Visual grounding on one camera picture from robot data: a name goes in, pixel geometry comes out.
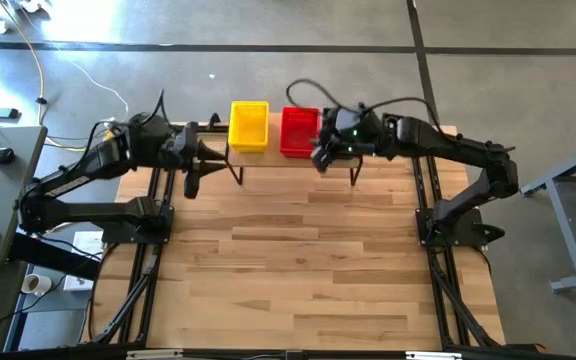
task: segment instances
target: white cable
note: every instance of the white cable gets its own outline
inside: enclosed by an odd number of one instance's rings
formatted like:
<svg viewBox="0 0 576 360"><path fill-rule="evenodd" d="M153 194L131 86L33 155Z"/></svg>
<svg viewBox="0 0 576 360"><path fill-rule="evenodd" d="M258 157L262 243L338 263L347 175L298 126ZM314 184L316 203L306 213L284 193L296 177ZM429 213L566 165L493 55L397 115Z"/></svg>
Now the white cable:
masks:
<svg viewBox="0 0 576 360"><path fill-rule="evenodd" d="M32 22L32 20L30 20L30 17L29 17L28 14L26 13L26 10L22 8L22 9L21 9L21 12L24 14L24 16L26 17L26 19L28 20L28 23L30 24L30 26L32 26L33 28L35 28L35 30L41 32L41 30L39 30L39 28L38 28L37 26L35 26L35 24ZM52 42L52 41L47 41L47 42L48 42L50 45L54 46L55 49L57 49L57 50L59 50L59 51L61 51L61 52L64 52L64 51L63 51L59 46L57 46L57 44L55 44L54 42ZM86 77L88 77L88 80L90 80L91 83L93 83L94 85L96 85L96 86L98 86L98 87L100 87L100 88L102 88L102 89L104 89L104 90L107 90L107 91L110 91L110 92L114 93L114 94L117 96L117 98L119 99L119 101L121 101L122 103L124 103L124 106L125 106L125 109L126 109L126 113L124 114L124 120L123 120L123 122L126 122L126 119L128 118L128 112L129 112L128 103L126 102L126 100L124 100L124 98L121 97L121 95L119 95L119 93L117 92L117 90L112 89L112 88L109 88L109 87L104 86L104 85L101 85L100 83L96 82L96 81L92 78L92 76L90 76L90 74L88 74L88 72L86 72L86 70L84 70L81 66L79 66L79 64L77 64L76 62L74 62L74 61L72 61L72 60L70 60L70 59L66 59L66 60L68 60L68 62L70 62L71 64L73 64L77 69L81 70L81 72L84 73L84 75L86 75Z"/></svg>

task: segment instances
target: gray floor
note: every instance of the gray floor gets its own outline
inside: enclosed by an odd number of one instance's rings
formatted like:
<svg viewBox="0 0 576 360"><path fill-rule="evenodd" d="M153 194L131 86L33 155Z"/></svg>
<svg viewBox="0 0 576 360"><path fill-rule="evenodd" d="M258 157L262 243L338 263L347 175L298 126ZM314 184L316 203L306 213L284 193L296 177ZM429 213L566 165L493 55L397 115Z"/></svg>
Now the gray floor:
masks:
<svg viewBox="0 0 576 360"><path fill-rule="evenodd" d="M405 0L167 0L54 1L52 19L36 14L34 40L150 44L282 44L412 46ZM417 0L427 46L576 48L576 1ZM20 41L13 31L0 41ZM41 51L49 134L87 136L93 122L124 117L112 93L99 89L68 60L98 82L117 89L130 113L148 111L166 89L173 121L227 117L232 100L287 105L284 87L298 77L319 80L342 102L377 102L422 94L413 54L179 53ZM468 137L492 139L517 150L513 158L527 183L576 152L575 56L428 57L432 86L444 124ZM0 50L0 105L36 121L38 78L30 52ZM309 89L303 103L326 105ZM416 105L384 108L424 117ZM45 148L43 175L77 154ZM469 170L472 179L476 170ZM117 181L69 194L78 201L114 197ZM489 257L506 339L538 342L576 355L576 290L551 293L548 281L572 275L550 202L543 194L519 195L483 208L485 220L507 235ZM42 312L29 317L22 348L72 344L82 312ZM56 323L71 325L61 330Z"/></svg>

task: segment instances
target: wooden tabletop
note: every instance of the wooden tabletop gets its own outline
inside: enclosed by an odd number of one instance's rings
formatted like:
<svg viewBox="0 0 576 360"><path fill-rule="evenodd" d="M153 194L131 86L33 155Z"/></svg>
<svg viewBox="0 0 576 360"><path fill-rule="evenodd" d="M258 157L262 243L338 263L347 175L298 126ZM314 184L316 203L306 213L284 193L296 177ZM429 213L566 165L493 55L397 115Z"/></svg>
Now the wooden tabletop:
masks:
<svg viewBox="0 0 576 360"><path fill-rule="evenodd" d="M447 198L468 185L463 165L437 159L437 166ZM125 175L117 200L145 195L150 173ZM149 347L440 349L428 260L417 245L410 159L367 158L355 187L342 169L322 176L312 169L254 168L243 186L227 171L211 174L201 180L197 199L187 200L183 180L179 173ZM104 264L96 332L126 296L134 251L123 244ZM470 248L454 252L465 303L503 343L484 259ZM447 314L456 339L449 306Z"/></svg>
<svg viewBox="0 0 576 360"><path fill-rule="evenodd" d="M287 158L279 151L279 134L281 131L281 114L270 113L268 115L268 147L263 153L241 153L233 150L228 160L233 166L241 167L290 167L290 168L313 168L310 159ZM359 159L337 160L330 167L333 168L356 168Z"/></svg>

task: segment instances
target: yellow cable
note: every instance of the yellow cable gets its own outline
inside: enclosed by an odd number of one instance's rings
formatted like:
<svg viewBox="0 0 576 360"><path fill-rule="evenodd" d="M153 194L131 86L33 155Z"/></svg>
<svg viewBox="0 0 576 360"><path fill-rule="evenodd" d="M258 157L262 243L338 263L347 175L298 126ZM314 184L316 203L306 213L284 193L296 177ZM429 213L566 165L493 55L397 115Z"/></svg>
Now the yellow cable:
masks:
<svg viewBox="0 0 576 360"><path fill-rule="evenodd" d="M3 0L0 0L0 5L4 9L6 14L10 18L10 20L12 21L12 23L17 28L17 31L19 31L21 36L24 38L26 45L28 45L28 47L30 48L30 52L32 53L32 56L35 58L35 63L37 64L37 69L39 70L39 84L40 84L40 86L39 86L39 98L43 99L44 98L44 71L41 68L41 62L39 61L39 57L37 56L37 52L35 51L35 48L30 43L30 40L28 40L26 33L24 33L24 31L21 29L21 26L19 26L19 23L17 23L17 20L15 20L15 18L12 16L10 11L8 11L8 9L6 8L6 5L4 4ZM44 109L43 104L39 104L39 109L37 111L37 114L38 114L37 124L38 125L43 124L43 116L42 116L43 109ZM58 148L62 148L64 150L68 150L68 151L83 152L86 149L85 147L77 148L77 147L71 147L71 146L64 146L64 145L56 142L55 140L53 140L52 138L50 138L48 136L46 137L46 141L48 141L50 144L52 144Z"/></svg>

